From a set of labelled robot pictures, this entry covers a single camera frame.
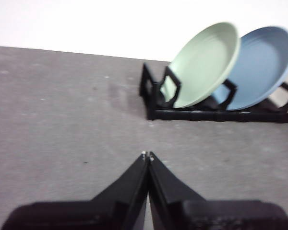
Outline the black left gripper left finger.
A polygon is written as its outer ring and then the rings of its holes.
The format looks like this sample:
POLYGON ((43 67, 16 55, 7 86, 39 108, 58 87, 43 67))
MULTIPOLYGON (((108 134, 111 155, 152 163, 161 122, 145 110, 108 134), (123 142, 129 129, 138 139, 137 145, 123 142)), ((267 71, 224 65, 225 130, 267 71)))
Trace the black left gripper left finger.
POLYGON ((36 202, 13 210, 3 230, 142 230, 148 193, 146 152, 91 200, 36 202))

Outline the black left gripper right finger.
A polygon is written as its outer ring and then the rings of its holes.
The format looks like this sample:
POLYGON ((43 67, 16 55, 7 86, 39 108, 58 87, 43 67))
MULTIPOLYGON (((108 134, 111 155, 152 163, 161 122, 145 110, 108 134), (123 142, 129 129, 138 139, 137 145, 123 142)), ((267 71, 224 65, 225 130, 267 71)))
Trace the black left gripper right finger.
POLYGON ((156 230, 288 230, 288 215, 260 200, 206 200, 177 178, 153 153, 149 199, 156 230))

